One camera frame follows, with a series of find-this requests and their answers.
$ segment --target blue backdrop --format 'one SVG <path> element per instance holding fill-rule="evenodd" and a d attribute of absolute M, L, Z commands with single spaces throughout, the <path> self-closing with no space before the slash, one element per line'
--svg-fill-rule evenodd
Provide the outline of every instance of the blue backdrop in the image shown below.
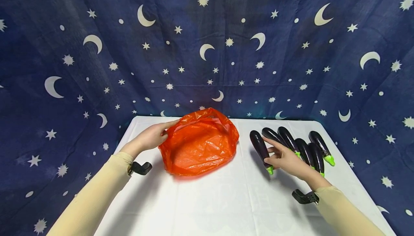
<path fill-rule="evenodd" d="M 0 232 L 45 235 L 135 115 L 314 119 L 414 230 L 414 0 L 0 0 Z"/>

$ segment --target crescent moon print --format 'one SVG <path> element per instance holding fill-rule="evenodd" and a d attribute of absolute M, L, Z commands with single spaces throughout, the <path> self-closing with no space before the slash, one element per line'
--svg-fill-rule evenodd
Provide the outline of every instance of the crescent moon print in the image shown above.
<path fill-rule="evenodd" d="M 322 14 L 323 11 L 326 9 L 326 7 L 329 5 L 330 3 L 324 5 L 323 7 L 321 7 L 321 9 L 316 13 L 315 15 L 315 24 L 317 26 L 323 26 L 324 24 L 329 23 L 331 20 L 333 20 L 334 18 L 330 18 L 330 19 L 324 19 Z"/>
<path fill-rule="evenodd" d="M 108 120 L 106 119 L 106 116 L 102 113 L 97 114 L 98 116 L 100 116 L 102 118 L 102 125 L 100 128 L 105 127 L 105 125 L 108 123 Z"/>
<path fill-rule="evenodd" d="M 371 60 L 371 59 L 375 59 L 378 61 L 378 64 L 381 61 L 381 57 L 379 56 L 379 54 L 376 51 L 370 51 L 369 53 L 366 53 L 362 56 L 359 65 L 361 66 L 361 69 L 363 69 L 363 67 L 365 66 L 365 64 L 367 63 L 367 61 Z"/>
<path fill-rule="evenodd" d="M 349 109 L 348 114 L 342 115 L 341 111 L 338 111 L 339 119 L 343 122 L 348 122 L 348 120 L 351 118 L 351 109 Z"/>
<path fill-rule="evenodd" d="M 85 43 L 87 42 L 92 42 L 98 47 L 98 52 L 96 54 L 99 54 L 102 51 L 102 41 L 96 35 L 88 35 L 87 37 L 85 37 L 85 39 L 83 40 L 83 45 L 85 45 Z"/>
<path fill-rule="evenodd" d="M 277 113 L 276 114 L 276 116 L 275 116 L 275 119 L 277 119 L 277 120 L 283 120 L 283 119 L 285 119 L 285 118 L 283 118 L 283 117 L 281 117 L 280 116 L 280 114 L 282 113 L 283 111 L 280 111 L 279 113 Z"/>
<path fill-rule="evenodd" d="M 260 48 L 262 48 L 262 46 L 265 44 L 265 41 L 266 41 L 266 35 L 265 35 L 265 34 L 263 34 L 263 33 L 257 33 L 257 34 L 255 34 L 254 36 L 252 36 L 252 37 L 250 38 L 250 40 L 251 40 L 251 39 L 253 39 L 253 38 L 257 38 L 257 39 L 259 40 L 259 47 L 256 49 L 256 51 L 257 51 L 257 50 L 259 50 Z"/>
<path fill-rule="evenodd" d="M 221 92 L 220 90 L 219 90 L 219 92 L 220 92 L 220 97 L 218 97 L 217 99 L 213 99 L 213 98 L 212 98 L 212 100 L 214 100 L 215 102 L 221 102 L 221 100 L 223 100 L 223 99 L 224 99 L 224 94 L 223 94 L 223 92 Z"/>
<path fill-rule="evenodd" d="M 55 90 L 55 81 L 60 80 L 61 77 L 51 76 L 45 80 L 45 89 L 49 95 L 56 97 L 57 99 L 63 99 L 64 96 L 59 95 Z"/>
<path fill-rule="evenodd" d="M 205 57 L 205 53 L 206 53 L 206 51 L 207 51 L 207 49 L 213 49 L 213 50 L 215 50 L 214 49 L 214 47 L 212 46 L 212 45 L 209 45 L 209 44 L 204 44 L 204 45 L 202 45 L 201 47 L 200 47 L 200 56 L 201 56 L 201 58 L 204 60 L 204 61 L 207 61 L 206 60 L 206 57 Z"/>
<path fill-rule="evenodd" d="M 145 27 L 149 27 L 149 26 L 152 26 L 154 23 L 155 23 L 155 20 L 153 20 L 153 21 L 148 21 L 145 17 L 144 17 L 144 15 L 142 14 L 142 7 L 143 7 L 144 5 L 141 5 L 139 8 L 138 8 L 138 13 L 137 13 L 137 15 L 138 15 L 138 21 L 139 21 L 139 23 L 141 23 L 143 26 L 145 26 Z"/>

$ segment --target table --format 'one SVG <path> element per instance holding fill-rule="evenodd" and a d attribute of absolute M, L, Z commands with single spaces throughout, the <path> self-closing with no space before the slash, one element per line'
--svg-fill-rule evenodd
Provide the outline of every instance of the table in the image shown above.
<path fill-rule="evenodd" d="M 135 117 L 116 152 L 151 124 L 176 118 Z M 133 174 L 109 206 L 96 236 L 112 235 L 337 235 L 316 209 L 301 205 L 291 196 L 294 189 L 310 192 L 305 182 L 277 171 L 272 177 L 250 143 L 251 130 L 286 127 L 294 138 L 307 143 L 311 130 L 320 133 L 335 167 L 325 162 L 325 177 L 372 220 L 387 236 L 395 235 L 365 191 L 335 143 L 315 121 L 231 119 L 240 133 L 234 159 L 226 166 L 200 178 L 173 177 L 164 170 L 158 149 L 145 151 L 136 159 L 150 162 L 146 175 Z"/>

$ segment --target eggplant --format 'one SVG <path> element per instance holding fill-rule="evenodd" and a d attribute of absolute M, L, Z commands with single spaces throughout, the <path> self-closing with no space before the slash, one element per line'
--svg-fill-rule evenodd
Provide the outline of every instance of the eggplant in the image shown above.
<path fill-rule="evenodd" d="M 329 152 L 329 149 L 326 146 L 326 143 L 322 139 L 321 135 L 318 132 L 311 131 L 309 133 L 309 139 L 311 142 L 319 146 L 319 149 L 322 152 L 323 159 L 326 160 L 326 162 L 329 163 L 331 166 L 335 166 L 334 157 Z"/>
<path fill-rule="evenodd" d="M 321 173 L 322 177 L 325 176 L 325 164 L 323 162 L 322 152 L 319 149 L 318 145 L 313 142 L 308 144 L 309 151 L 313 158 L 313 163 L 315 165 L 315 170 Z"/>
<path fill-rule="evenodd" d="M 267 152 L 266 144 L 258 131 L 252 130 L 250 132 L 250 141 L 253 144 L 254 149 L 262 159 L 263 165 L 270 175 L 273 175 L 273 166 L 265 163 L 263 160 L 269 158 L 269 152 Z"/>
<path fill-rule="evenodd" d="M 277 129 L 277 132 L 285 141 L 286 146 L 291 149 L 298 157 L 300 157 L 298 146 L 296 145 L 295 140 L 289 131 L 285 127 L 281 126 Z"/>
<path fill-rule="evenodd" d="M 278 135 L 277 132 L 273 131 L 272 129 L 268 128 L 268 127 L 264 127 L 262 129 L 262 135 L 270 140 L 273 141 L 277 141 L 278 143 L 280 143 L 281 145 L 287 147 L 285 141 L 283 140 L 283 138 Z"/>
<path fill-rule="evenodd" d="M 312 168 L 315 168 L 315 165 L 313 164 L 313 157 L 312 157 L 310 150 L 308 149 L 308 145 L 306 144 L 306 141 L 304 141 L 302 138 L 297 138 L 295 142 L 299 148 L 300 156 L 302 157 L 302 160 L 306 162 L 306 164 L 308 164 Z"/>

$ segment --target black wrist strap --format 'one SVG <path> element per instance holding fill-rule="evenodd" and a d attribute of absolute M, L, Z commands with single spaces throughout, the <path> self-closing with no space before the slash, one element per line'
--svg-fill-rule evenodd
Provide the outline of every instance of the black wrist strap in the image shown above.
<path fill-rule="evenodd" d="M 131 171 L 138 173 L 139 175 L 147 175 L 147 173 L 152 169 L 152 165 L 149 162 L 145 162 L 144 165 L 139 165 L 137 162 L 133 162 L 131 166 Z"/>
<path fill-rule="evenodd" d="M 313 191 L 305 195 L 304 193 L 302 193 L 302 191 L 296 189 L 292 192 L 292 196 L 300 204 L 319 203 L 319 197 Z"/>

